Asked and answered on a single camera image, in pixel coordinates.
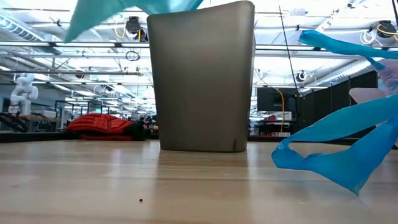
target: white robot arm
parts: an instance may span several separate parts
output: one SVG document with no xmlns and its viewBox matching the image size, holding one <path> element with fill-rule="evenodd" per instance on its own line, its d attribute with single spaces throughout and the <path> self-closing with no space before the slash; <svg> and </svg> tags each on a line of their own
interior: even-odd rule
<svg viewBox="0 0 398 224">
<path fill-rule="evenodd" d="M 23 73 L 19 78 L 17 78 L 14 91 L 11 93 L 10 101 L 11 104 L 8 107 L 8 113 L 16 114 L 18 111 L 21 114 L 30 114 L 30 100 L 36 100 L 39 96 L 39 90 L 36 86 L 32 86 L 32 82 L 35 80 L 33 74 Z"/>
</svg>

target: table surface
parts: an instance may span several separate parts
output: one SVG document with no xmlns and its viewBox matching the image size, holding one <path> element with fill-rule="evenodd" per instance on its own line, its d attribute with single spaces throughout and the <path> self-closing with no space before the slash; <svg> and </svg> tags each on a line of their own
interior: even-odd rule
<svg viewBox="0 0 398 224">
<path fill-rule="evenodd" d="M 216 154 L 161 151 L 158 141 L 0 144 L 0 223 L 398 222 L 398 151 L 356 197 L 313 172 L 275 168 L 276 145 Z"/>
</svg>

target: ceiling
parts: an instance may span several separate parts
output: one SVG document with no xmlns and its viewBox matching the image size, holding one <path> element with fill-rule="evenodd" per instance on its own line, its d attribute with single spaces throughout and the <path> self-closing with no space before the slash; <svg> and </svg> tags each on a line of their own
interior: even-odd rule
<svg viewBox="0 0 398 224">
<path fill-rule="evenodd" d="M 70 19 L 77 0 L 69 1 L 48 1 L 48 0 L 0 0 L 3 8 L 1 13 L 12 17 L 16 22 L 26 26 L 31 32 L 41 36 L 44 40 L 55 41 L 63 40 L 66 30 L 69 27 Z M 217 6 L 233 2 L 232 0 L 204 0 L 200 8 Z M 378 0 L 252 0 L 256 6 L 255 17 L 255 36 L 257 45 L 284 45 L 286 33 L 287 43 L 289 45 L 300 45 L 298 42 L 300 33 L 305 29 L 316 29 L 329 35 L 332 38 L 343 40 L 355 44 L 364 44 L 361 35 L 370 27 L 375 28 L 380 20 L 391 20 L 395 23 L 394 11 L 390 1 Z M 279 6 L 282 10 L 282 21 L 279 16 Z M 123 32 L 125 21 L 129 16 L 139 16 L 142 27 L 146 27 L 147 14 L 139 8 L 133 7 L 126 9 L 102 24 L 87 30 L 77 42 L 133 42 L 131 36 L 125 35 L 118 37 Z M 24 40 L 15 34 L 4 29 L 0 29 L 1 40 Z M 371 46 L 397 46 L 396 40 L 376 38 L 372 42 L 365 43 Z M 140 72 L 142 76 L 137 75 L 91 75 L 83 79 L 74 75 L 47 75 L 46 77 L 54 81 L 65 82 L 116 82 L 116 83 L 141 83 L 142 85 L 131 86 L 113 86 L 115 90 L 107 91 L 101 86 L 95 89 L 96 95 L 112 95 L 117 93 L 117 97 L 140 98 L 140 102 L 135 102 L 135 108 L 140 107 L 146 112 L 155 113 L 154 91 L 152 86 L 152 69 L 150 65 L 149 49 L 139 49 L 141 59 L 130 62 L 124 59 L 129 49 L 111 49 L 111 48 L 63 48 L 59 49 L 62 54 L 54 56 L 45 52 L 34 51 L 30 48 L 15 47 L 8 50 L 16 50 L 26 57 L 32 58 L 38 62 L 59 67 L 60 71 L 93 71 L 93 72 Z M 338 69 L 344 69 L 347 66 L 356 63 L 359 57 L 343 57 L 341 55 L 321 52 L 291 52 L 291 62 L 294 73 L 305 71 L 307 80 L 298 85 L 315 86 L 325 85 L 325 82 L 319 80 L 330 78 L 333 72 Z M 27 70 L 37 67 L 37 64 L 28 62 L 15 55 L 9 55 L 0 49 L 0 65 L 6 68 Z M 265 82 L 273 85 L 292 85 L 293 78 L 290 68 L 290 61 L 287 58 L 286 51 L 278 52 L 256 52 L 254 66 L 260 70 L 260 76 Z M 254 84 L 262 84 L 262 81 L 254 76 Z M 71 90 L 94 92 L 94 85 L 62 85 Z"/>
</svg>

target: red bag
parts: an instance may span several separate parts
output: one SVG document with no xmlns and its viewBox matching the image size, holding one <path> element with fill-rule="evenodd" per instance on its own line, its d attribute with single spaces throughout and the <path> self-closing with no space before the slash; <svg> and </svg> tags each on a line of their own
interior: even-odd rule
<svg viewBox="0 0 398 224">
<path fill-rule="evenodd" d="M 87 140 L 143 141 L 148 136 L 148 130 L 141 123 L 99 113 L 81 116 L 72 121 L 66 131 Z"/>
</svg>

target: trash can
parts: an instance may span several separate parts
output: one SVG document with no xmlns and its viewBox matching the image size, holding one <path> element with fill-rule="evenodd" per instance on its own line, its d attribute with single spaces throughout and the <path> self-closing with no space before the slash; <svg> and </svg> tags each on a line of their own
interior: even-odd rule
<svg viewBox="0 0 398 224">
<path fill-rule="evenodd" d="M 147 19 L 160 148 L 243 152 L 254 62 L 249 1 Z"/>
</svg>

